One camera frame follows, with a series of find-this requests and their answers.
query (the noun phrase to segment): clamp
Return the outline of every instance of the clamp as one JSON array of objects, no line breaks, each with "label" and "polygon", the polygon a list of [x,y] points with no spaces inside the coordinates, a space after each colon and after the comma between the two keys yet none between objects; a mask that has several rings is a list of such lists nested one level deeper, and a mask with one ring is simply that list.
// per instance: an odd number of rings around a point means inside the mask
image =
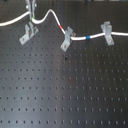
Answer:
[{"label": "clamp", "polygon": [[71,44],[71,36],[76,36],[76,34],[73,32],[73,30],[68,27],[67,30],[65,31],[65,40],[64,42],[62,43],[62,45],[60,46],[61,49],[66,52],[68,47],[70,46]]},{"label": "clamp", "polygon": [[101,25],[101,29],[102,29],[103,33],[105,33],[105,39],[107,41],[107,44],[108,45],[114,45],[114,41],[113,41],[112,36],[111,36],[112,26],[110,25],[110,22],[109,21],[104,22]]},{"label": "clamp", "polygon": [[30,20],[33,18],[35,18],[35,8],[37,7],[37,4],[36,4],[36,0],[33,0],[32,1],[32,5],[30,4],[30,1],[29,0],[25,0],[26,2],[26,9],[28,9],[28,11],[30,12]]}]

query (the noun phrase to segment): table surface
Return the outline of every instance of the table surface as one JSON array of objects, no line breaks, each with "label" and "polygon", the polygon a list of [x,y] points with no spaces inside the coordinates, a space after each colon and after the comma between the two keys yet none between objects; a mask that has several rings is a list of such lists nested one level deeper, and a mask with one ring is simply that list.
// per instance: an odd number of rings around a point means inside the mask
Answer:
[{"label": "table surface", "polygon": [[[110,21],[128,32],[127,2],[37,1],[36,19],[52,8],[64,29],[77,36],[101,33]],[[0,1],[0,22],[26,12],[21,0]],[[0,128],[127,128],[128,37],[73,41],[66,53],[64,35],[52,14],[24,46],[29,16],[0,28]]]}]

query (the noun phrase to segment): cable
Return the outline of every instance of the cable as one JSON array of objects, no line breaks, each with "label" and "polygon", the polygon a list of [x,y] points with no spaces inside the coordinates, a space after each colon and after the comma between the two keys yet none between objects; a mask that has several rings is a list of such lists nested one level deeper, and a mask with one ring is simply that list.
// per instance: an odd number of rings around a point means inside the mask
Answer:
[{"label": "cable", "polygon": [[128,33],[121,33],[121,32],[112,32],[111,34],[116,36],[128,36]]},{"label": "cable", "polygon": [[48,12],[45,14],[45,16],[44,16],[44,18],[43,18],[42,20],[36,20],[36,19],[33,19],[33,18],[32,18],[32,22],[35,23],[35,24],[41,24],[41,23],[43,23],[43,22],[46,20],[48,14],[49,14],[50,12],[51,12],[51,13],[53,14],[53,16],[55,17],[55,19],[56,19],[56,21],[57,21],[57,24],[58,24],[58,26],[60,27],[61,31],[65,34],[64,29],[63,29],[62,26],[60,25],[60,22],[59,22],[59,20],[58,20],[58,18],[57,18],[57,16],[56,16],[55,12],[54,12],[52,9],[49,9],[49,10],[48,10]]},{"label": "cable", "polygon": [[[50,12],[53,14],[53,16],[55,17],[55,19],[57,21],[58,26],[60,27],[60,29],[62,30],[62,32],[65,34],[64,29],[60,25],[60,22],[59,22],[59,20],[58,20],[58,18],[56,16],[55,12],[52,9],[49,9],[48,10],[48,12],[45,14],[45,16],[44,16],[44,18],[42,20],[36,20],[36,19],[33,19],[32,18],[32,22],[35,23],[35,24],[43,23],[46,20],[48,14]],[[128,36],[128,33],[120,33],[120,32],[112,32],[111,34],[112,35],[118,35],[118,36]],[[91,35],[91,36],[84,36],[84,37],[71,37],[71,40],[74,40],[74,41],[87,40],[87,39],[93,39],[93,38],[101,37],[101,36],[104,36],[104,35],[105,35],[105,33],[100,33],[100,34]]]},{"label": "cable", "polygon": [[28,11],[28,12],[24,13],[23,15],[17,17],[17,18],[14,19],[14,20],[11,20],[11,21],[8,21],[8,22],[5,22],[5,23],[0,23],[0,27],[13,24],[13,23],[15,23],[15,22],[21,20],[22,18],[24,18],[25,16],[27,16],[27,15],[29,15],[29,14],[30,14],[30,12]]},{"label": "cable", "polygon": [[85,37],[71,37],[71,40],[87,40],[87,39],[93,39],[93,38],[97,38],[100,36],[104,36],[105,33],[100,33],[100,34],[96,34],[96,35],[91,35],[91,36],[85,36]]}]

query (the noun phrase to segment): screw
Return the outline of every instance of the screw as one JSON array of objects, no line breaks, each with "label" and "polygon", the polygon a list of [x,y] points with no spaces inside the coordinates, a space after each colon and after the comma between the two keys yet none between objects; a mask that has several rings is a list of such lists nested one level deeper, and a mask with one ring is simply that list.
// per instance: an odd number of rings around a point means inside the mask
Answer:
[{"label": "screw", "polygon": [[28,5],[26,6],[26,9],[28,9]]},{"label": "screw", "polygon": [[109,41],[110,41],[110,43],[112,43],[112,42],[113,42],[113,41],[112,41],[112,39],[110,39]]},{"label": "screw", "polygon": [[66,48],[66,45],[63,45],[63,48]]}]

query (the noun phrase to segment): post holder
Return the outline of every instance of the post holder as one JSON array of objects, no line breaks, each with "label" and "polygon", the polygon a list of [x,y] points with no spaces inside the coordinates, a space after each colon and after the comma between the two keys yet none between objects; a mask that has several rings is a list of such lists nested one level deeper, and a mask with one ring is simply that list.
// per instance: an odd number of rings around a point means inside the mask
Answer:
[{"label": "post holder", "polygon": [[34,27],[31,22],[29,22],[29,26],[25,25],[26,34],[20,38],[20,43],[22,45],[24,45],[28,40],[30,40],[39,31],[38,28]]},{"label": "post holder", "polygon": [[67,51],[68,47],[69,47],[70,44],[71,44],[71,39],[70,39],[71,36],[76,36],[76,34],[73,32],[73,30],[72,30],[70,27],[68,27],[67,30],[65,31],[65,40],[64,40],[64,42],[62,43],[62,45],[60,46],[61,49],[62,49],[64,52]]},{"label": "post holder", "polygon": [[114,41],[111,36],[112,32],[112,26],[110,25],[110,22],[104,22],[104,24],[101,25],[101,29],[103,33],[105,33],[105,39],[108,45],[114,45]]}]

